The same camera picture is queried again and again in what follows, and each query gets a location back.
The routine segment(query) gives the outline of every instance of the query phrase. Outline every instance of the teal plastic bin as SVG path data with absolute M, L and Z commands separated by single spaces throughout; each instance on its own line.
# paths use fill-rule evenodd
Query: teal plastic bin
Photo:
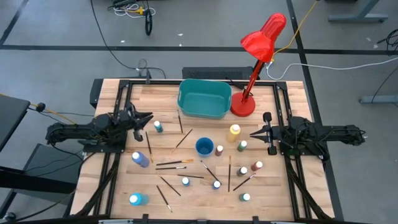
M 227 83 L 187 79 L 180 84 L 177 103 L 187 116 L 221 119 L 231 107 L 231 95 Z

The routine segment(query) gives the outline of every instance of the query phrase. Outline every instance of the paintbrush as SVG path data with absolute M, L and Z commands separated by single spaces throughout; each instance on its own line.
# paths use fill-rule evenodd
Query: paintbrush
M 203 166 L 209 171 L 209 173 L 219 182 L 219 183 L 221 183 L 218 179 L 217 179 L 217 177 L 212 173 L 212 171 L 211 170 L 209 170 L 209 168 L 207 168 L 207 166 L 206 166 L 206 164 L 203 162 L 203 161 L 200 161 L 202 164 L 203 164 Z
M 181 124 L 181 118 L 180 118 L 180 111 L 177 110 L 177 112 L 178 112 L 178 121 L 180 122 L 181 133 L 183 133 L 183 131 L 182 131 L 182 124 Z
M 228 192 L 229 192 L 229 183 L 231 182 L 231 156 L 229 156 L 229 170 L 228 170 Z
M 156 168 L 155 170 L 161 170 L 161 169 L 186 169 L 187 167 L 166 167 L 166 168 Z
M 191 176 L 191 175 L 183 175 L 183 174 L 177 174 L 177 175 L 179 175 L 181 177 L 192 177 L 192 178 L 201 178 L 201 179 L 205 178 L 205 177 L 200 177 L 200 176 Z
M 250 177 L 248 177 L 246 180 L 244 180 L 244 182 L 242 182 L 241 184 L 239 184 L 237 187 L 235 187 L 234 190 L 238 189 L 240 186 L 242 186 L 244 183 L 246 183 L 247 181 L 249 181 L 252 177 L 254 177 L 255 174 L 251 175 Z
M 174 187 L 172 187 L 163 177 L 161 177 L 159 174 L 157 174 L 160 178 L 162 178 L 162 180 L 169 186 L 169 187 L 171 187 L 174 191 L 175 191 L 175 193 L 177 193 L 179 196 L 181 196 L 180 195 L 180 193 L 178 192 L 178 191 L 176 191 L 175 189 L 174 189 Z
M 154 163 L 154 157 L 153 157 L 153 155 L 152 155 L 152 150 L 150 149 L 150 144 L 149 144 L 148 133 L 147 133 L 147 132 L 145 132 L 145 135 L 147 136 L 148 149 L 149 149 L 149 154 L 150 154 L 150 161 L 151 161 L 152 163 Z
M 164 202 L 166 203 L 166 205 L 167 205 L 167 208 L 169 208 L 170 212 L 173 212 L 172 208 L 170 208 L 170 205 L 169 205 L 169 203 L 167 203 L 167 200 L 166 200 L 166 198 L 164 197 L 164 195 L 163 195 L 162 191 L 160 190 L 159 186 L 158 186 L 158 185 L 156 185 L 156 187 L 157 187 L 157 190 L 159 190 L 159 193 L 160 193 L 160 195 L 162 196 L 162 198 L 163 198 Z
M 172 153 L 174 152 L 174 150 L 177 149 L 177 147 L 181 144 L 181 142 L 184 141 L 184 139 L 189 135 L 189 133 L 191 133 L 192 130 L 193 128 L 184 136 L 184 138 L 181 139 L 181 141 L 177 144 L 177 146 L 172 150 Z
M 168 165 L 168 164 L 176 164 L 176 163 L 180 163 L 180 162 L 193 162 L 193 159 L 185 159 L 183 161 L 175 161 L 175 162 L 164 162 L 162 164 L 156 164 L 156 165 L 161 166 L 161 165 Z

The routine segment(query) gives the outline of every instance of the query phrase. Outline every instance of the red lamp base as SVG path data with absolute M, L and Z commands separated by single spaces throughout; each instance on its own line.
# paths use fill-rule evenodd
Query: red lamp base
M 254 98 L 249 96 L 247 100 L 242 102 L 243 93 L 235 93 L 232 95 L 231 112 L 236 116 L 249 116 L 256 108 Z

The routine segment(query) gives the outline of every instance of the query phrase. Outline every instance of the yellow cable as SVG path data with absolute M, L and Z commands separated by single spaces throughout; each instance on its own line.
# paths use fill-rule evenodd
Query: yellow cable
M 297 30 L 296 30 L 296 33 L 295 33 L 294 36 L 292 37 L 292 40 L 290 41 L 290 43 L 289 43 L 288 45 L 286 45 L 285 47 L 282 47 L 281 49 L 275 51 L 272 57 L 274 57 L 277 53 L 279 53 L 279 52 L 281 52 L 281 51 L 283 51 L 283 50 L 289 48 L 289 47 L 293 44 L 293 40 L 296 38 L 296 35 L 298 34 L 298 32 L 299 32 L 299 30 L 300 30 L 300 28 L 301 28 L 301 25 L 303 25 L 305 19 L 306 19 L 307 16 L 311 13 L 312 9 L 315 7 L 315 5 L 317 4 L 317 2 L 318 2 L 318 1 L 315 1 L 315 2 L 313 3 L 312 7 L 310 8 L 310 10 L 308 10 L 307 14 L 304 16 L 304 18 L 303 18 L 303 20 L 301 21 L 300 25 L 298 25 Z
M 36 105 L 36 104 L 34 104 L 34 103 L 31 103 L 30 105 L 32 105 L 32 106 L 34 106 L 34 107 L 38 107 L 38 105 Z M 67 118 L 66 116 L 64 116 L 64 115 L 62 115 L 62 114 L 58 114 L 57 112 L 52 111 L 52 110 L 49 110 L 49 109 L 44 109 L 44 110 L 47 111 L 47 112 L 49 112 L 49 113 L 55 114 L 55 115 L 57 115 L 57 116 L 60 116 L 61 118 L 65 119 L 65 120 L 67 120 L 67 121 L 69 121 L 69 122 L 71 122 L 72 124 L 76 124 L 76 122 L 72 121 L 71 119 Z

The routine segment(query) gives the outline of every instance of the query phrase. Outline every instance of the white cable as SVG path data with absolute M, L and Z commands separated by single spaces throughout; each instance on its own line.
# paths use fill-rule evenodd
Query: white cable
M 368 67 L 368 66 L 372 66 L 372 65 L 382 65 L 382 64 L 389 63 L 389 62 L 392 62 L 393 60 L 397 60 L 397 59 L 398 59 L 398 57 L 393 58 L 393 59 L 390 59 L 390 60 L 386 60 L 385 62 L 370 63 L 370 64 L 359 65 L 359 66 L 350 67 L 350 68 L 332 68 L 332 67 L 320 66 L 320 65 L 307 65 L 307 64 L 302 64 L 302 63 L 291 63 L 291 64 L 285 69 L 285 72 L 282 74 L 282 76 L 279 77 L 279 78 L 274 78 L 274 77 L 272 77 L 272 76 L 269 75 L 268 69 L 269 69 L 269 67 L 270 67 L 271 65 L 270 65 L 270 66 L 266 66 L 266 70 L 267 70 L 267 76 L 268 76 L 269 78 L 271 78 L 271 79 L 273 79 L 273 80 L 280 80 L 280 79 L 282 79 L 282 78 L 285 76 L 287 70 L 288 70 L 292 65 L 302 65 L 302 66 L 308 66 L 308 67 L 314 67 L 314 68 L 327 68 L 327 69 L 332 69 L 332 70 L 351 70 L 351 69 L 355 69 L 355 68 L 363 68 L 363 67 Z
M 115 15 L 117 16 L 125 16 L 127 15 L 130 18 L 136 19 L 136 18 L 143 18 L 145 16 L 132 16 L 130 15 L 130 12 L 128 11 L 133 11 L 133 10 L 137 10 L 139 9 L 139 5 L 138 4 L 129 4 L 127 5 L 125 8 L 113 8 Z M 152 15 L 154 16 L 156 14 L 156 10 L 152 7 L 149 8 L 149 10 L 151 10 Z

